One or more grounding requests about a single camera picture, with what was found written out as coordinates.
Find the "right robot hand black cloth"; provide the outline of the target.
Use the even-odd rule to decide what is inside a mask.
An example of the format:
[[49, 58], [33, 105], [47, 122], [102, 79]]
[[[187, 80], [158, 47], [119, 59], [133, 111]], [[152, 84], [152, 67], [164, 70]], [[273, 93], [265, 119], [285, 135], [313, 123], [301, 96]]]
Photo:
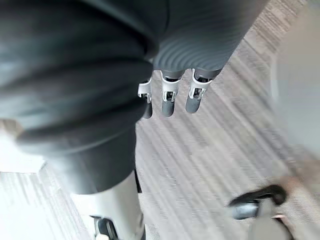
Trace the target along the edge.
[[146, 237], [136, 174], [138, 88], [154, 70], [220, 73], [264, 0], [3, 0], [0, 116], [42, 155], [95, 231]]

